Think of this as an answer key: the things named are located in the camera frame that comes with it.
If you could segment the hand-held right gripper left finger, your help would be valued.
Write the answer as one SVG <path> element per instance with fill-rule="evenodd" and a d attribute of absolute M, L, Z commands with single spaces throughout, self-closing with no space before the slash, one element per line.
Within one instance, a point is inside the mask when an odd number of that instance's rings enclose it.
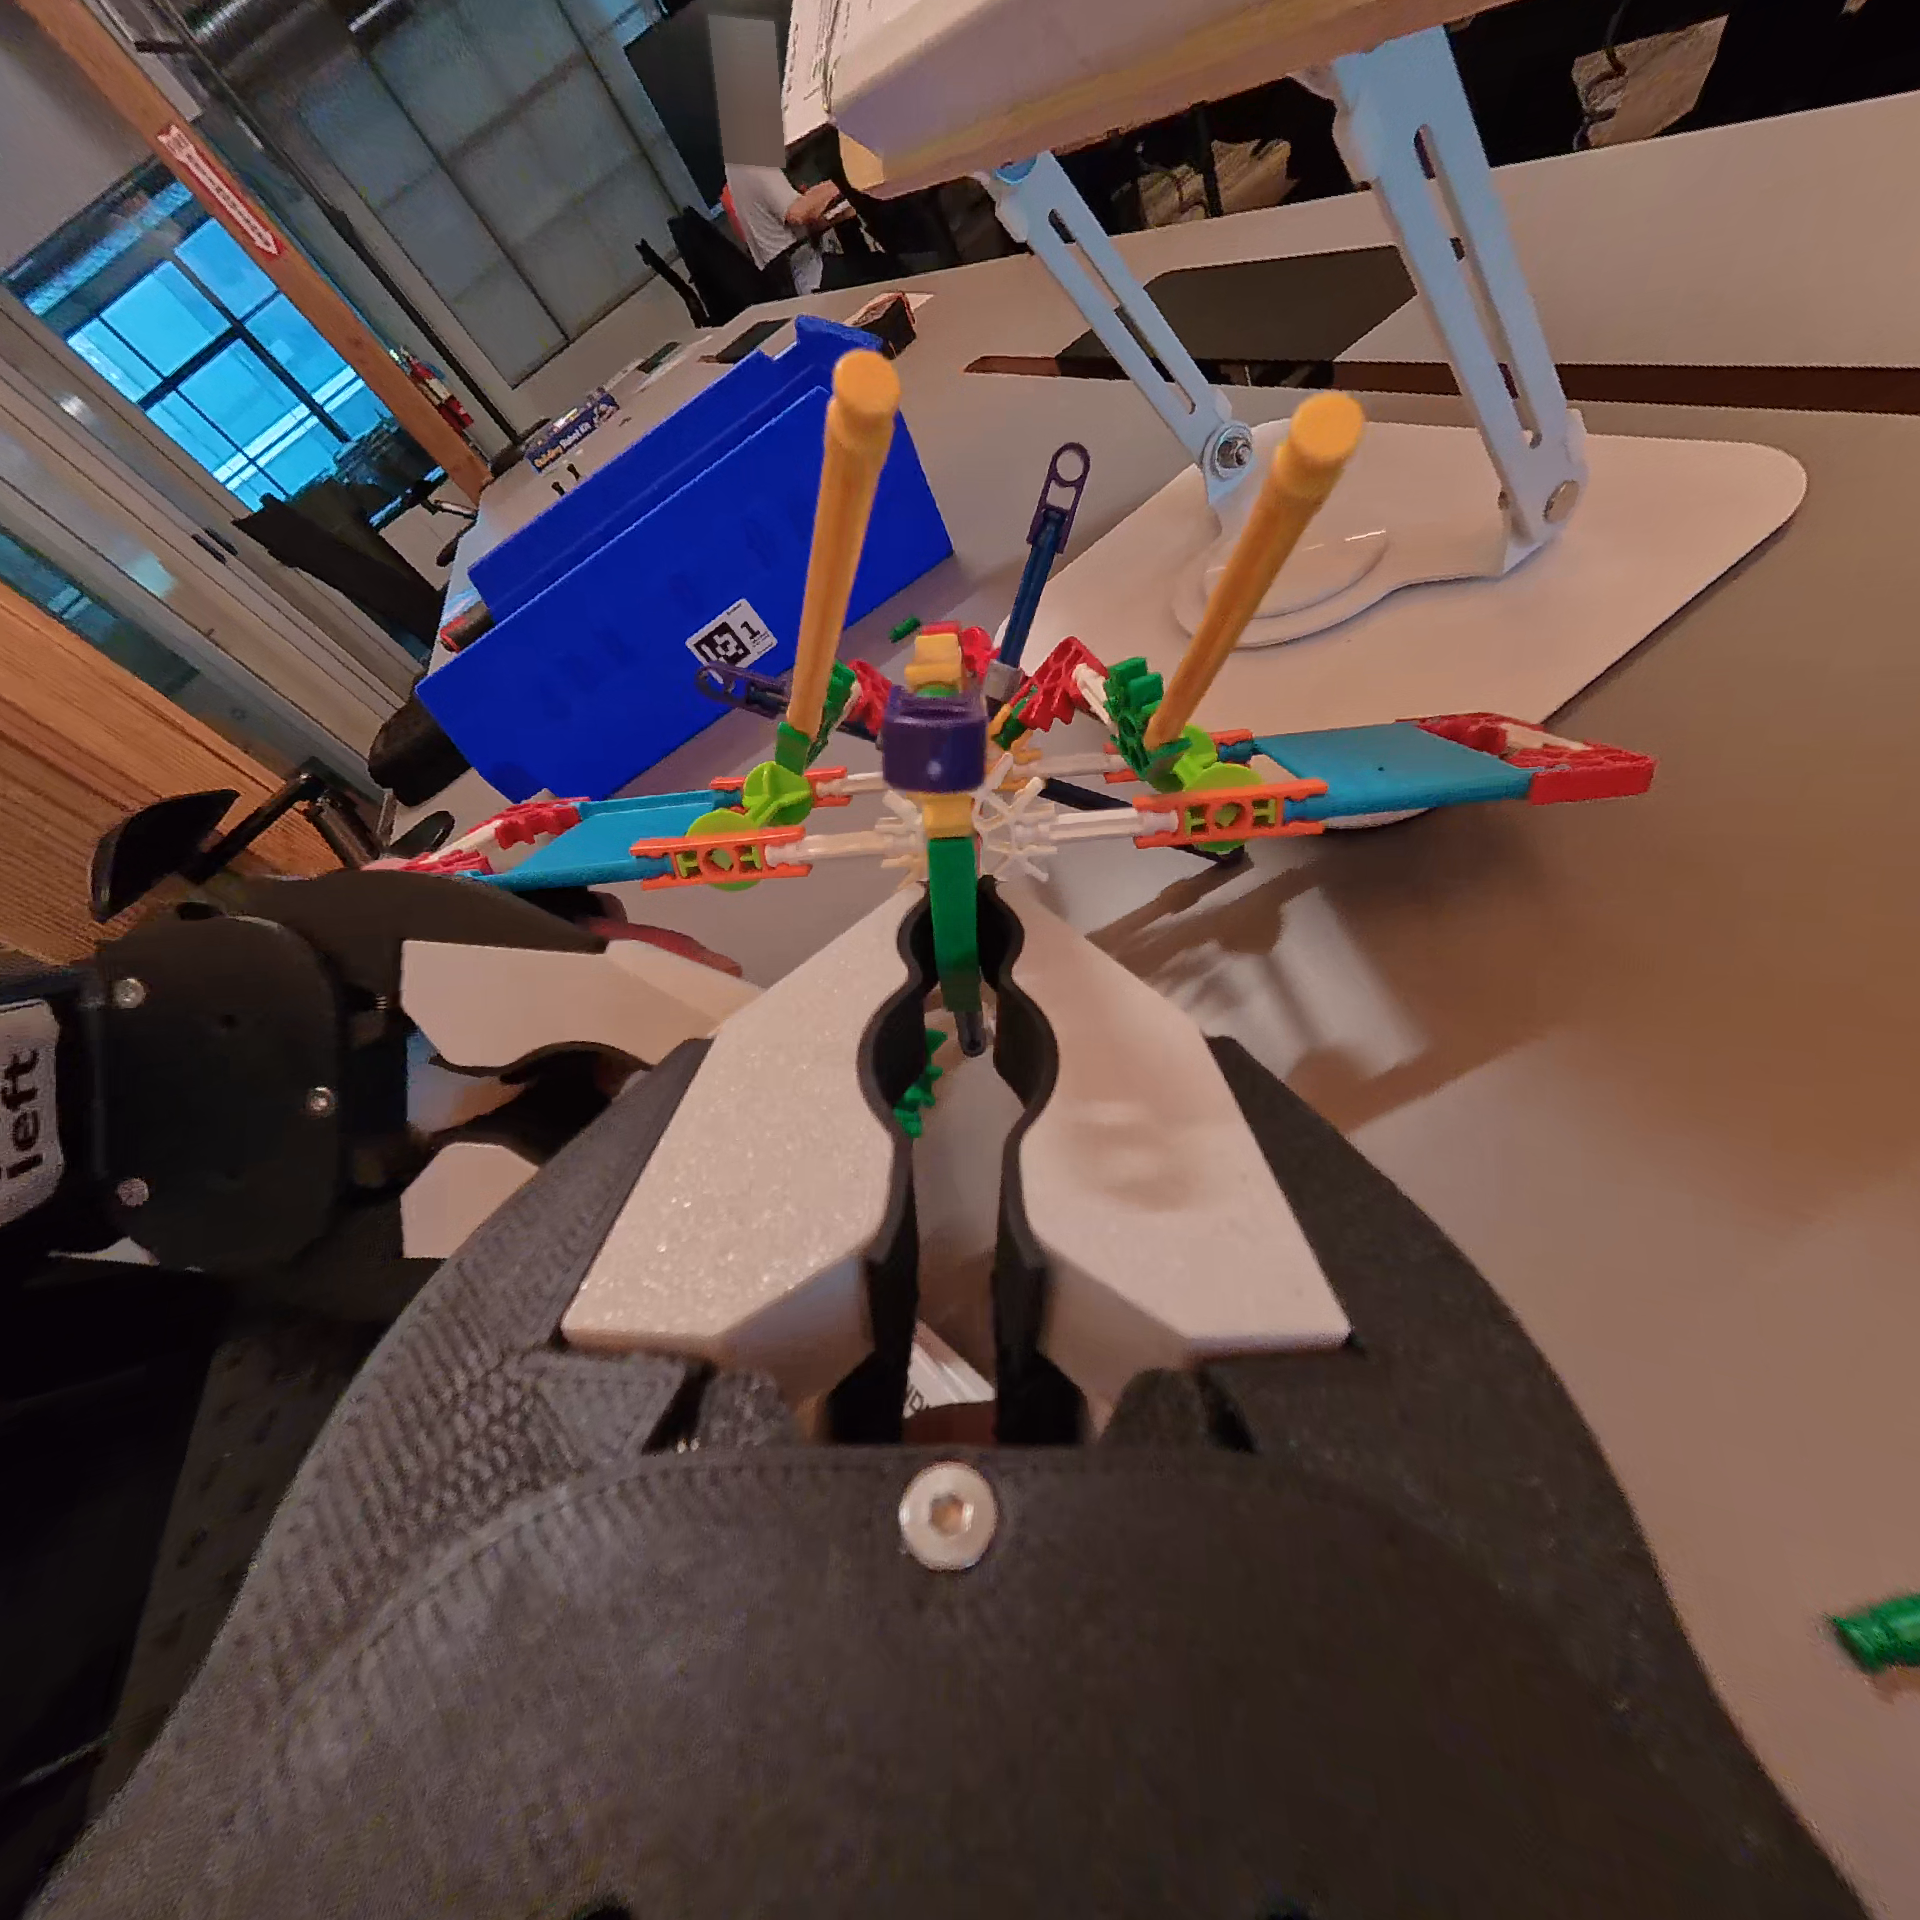
<path fill-rule="evenodd" d="M 720 1023 L 560 1330 L 824 1399 L 850 1441 L 901 1434 L 919 1308 L 909 1138 L 922 899 L 892 898 Z"/>

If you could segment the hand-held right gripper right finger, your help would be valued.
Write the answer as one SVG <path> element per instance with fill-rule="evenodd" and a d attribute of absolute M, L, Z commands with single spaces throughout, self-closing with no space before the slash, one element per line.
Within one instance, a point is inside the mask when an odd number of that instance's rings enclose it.
<path fill-rule="evenodd" d="M 1036 898 L 986 901 L 995 1434 L 1072 1440 L 1155 1371 L 1327 1352 L 1349 1319 L 1219 1051 Z"/>

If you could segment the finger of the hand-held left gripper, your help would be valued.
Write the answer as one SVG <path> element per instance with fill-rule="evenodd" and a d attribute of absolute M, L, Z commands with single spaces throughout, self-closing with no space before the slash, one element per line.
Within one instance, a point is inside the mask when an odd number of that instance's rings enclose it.
<path fill-rule="evenodd" d="M 657 1069 L 759 996 L 746 978 L 633 941 L 603 951 L 405 941 L 398 1007 L 434 1056 L 468 1077 L 515 1077 L 586 1051 Z"/>
<path fill-rule="evenodd" d="M 405 1118 L 423 1163 L 398 1200 L 401 1253 L 444 1262 L 645 1069 L 560 1048 L 512 1076 L 456 1071 L 409 1043 Z"/>

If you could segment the black wheel red hub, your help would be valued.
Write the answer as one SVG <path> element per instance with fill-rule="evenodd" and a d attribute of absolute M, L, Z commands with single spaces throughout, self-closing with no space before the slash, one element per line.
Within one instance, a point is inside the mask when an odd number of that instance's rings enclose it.
<path fill-rule="evenodd" d="M 722 951 L 716 951 L 690 934 L 683 934 L 670 926 L 658 925 L 633 925 L 623 919 L 585 919 L 580 921 L 581 931 L 589 931 L 591 937 L 601 939 L 603 943 L 645 943 L 652 950 L 660 950 L 670 956 L 685 958 L 690 963 L 705 966 L 707 972 L 717 972 L 732 978 L 742 977 L 742 968 L 736 958 L 726 956 Z"/>

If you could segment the blue plastic bin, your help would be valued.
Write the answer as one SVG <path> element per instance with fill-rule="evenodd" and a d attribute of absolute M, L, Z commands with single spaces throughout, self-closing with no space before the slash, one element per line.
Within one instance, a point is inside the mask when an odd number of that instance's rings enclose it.
<path fill-rule="evenodd" d="M 492 626 L 421 707 L 507 802 L 607 801 L 720 718 L 704 666 L 794 662 L 835 364 L 813 315 L 748 351 L 468 568 Z"/>

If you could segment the colourful construction toy model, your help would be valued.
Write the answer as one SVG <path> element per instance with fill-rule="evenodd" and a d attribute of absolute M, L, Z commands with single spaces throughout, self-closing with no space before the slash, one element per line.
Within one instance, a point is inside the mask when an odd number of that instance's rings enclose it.
<path fill-rule="evenodd" d="M 1083 843 L 1230 857 L 1335 825 L 1501 801 L 1623 801 L 1653 784 L 1650 756 L 1488 712 L 1282 737 L 1195 725 L 1199 699 L 1359 444 L 1364 416 L 1343 392 L 1304 400 L 1282 427 L 1171 683 L 1140 656 L 1108 666 L 1072 638 L 1023 673 L 1012 635 L 992 644 L 949 621 L 916 629 L 901 683 L 851 670 L 837 644 L 896 416 L 892 364 L 871 349 L 842 354 L 798 666 L 769 761 L 712 784 L 701 816 L 694 795 L 519 802 L 435 852 L 370 870 L 496 891 L 562 882 L 736 891 L 824 863 L 873 863 L 898 870 L 929 908 L 933 982 L 956 1039 L 979 1051 L 982 879 L 1043 877 Z"/>

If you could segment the black perforated chair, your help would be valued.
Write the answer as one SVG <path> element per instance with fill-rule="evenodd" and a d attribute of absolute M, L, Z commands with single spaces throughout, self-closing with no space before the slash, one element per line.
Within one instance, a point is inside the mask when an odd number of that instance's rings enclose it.
<path fill-rule="evenodd" d="M 4 1915 L 156 1739 L 300 1459 L 431 1271 L 4 1258 Z"/>

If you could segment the white document stand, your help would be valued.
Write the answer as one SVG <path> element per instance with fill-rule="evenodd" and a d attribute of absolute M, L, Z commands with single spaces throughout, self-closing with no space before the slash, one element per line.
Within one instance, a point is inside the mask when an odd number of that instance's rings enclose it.
<path fill-rule="evenodd" d="M 1193 721 L 1230 704 L 1249 718 L 1261 662 L 1281 732 L 1461 709 L 1542 721 L 1795 512 L 1806 476 L 1770 446 L 1603 436 L 1591 468 L 1448 13 L 842 5 L 829 123 L 851 180 L 877 199 L 980 180 L 1188 459 L 1058 574 L 1036 670 L 1072 638 L 1171 678 L 1293 416 L 1235 418 L 1055 156 L 1230 85 L 1300 78 L 1333 104 L 1335 149 L 1385 221 L 1477 438 L 1370 427 Z"/>

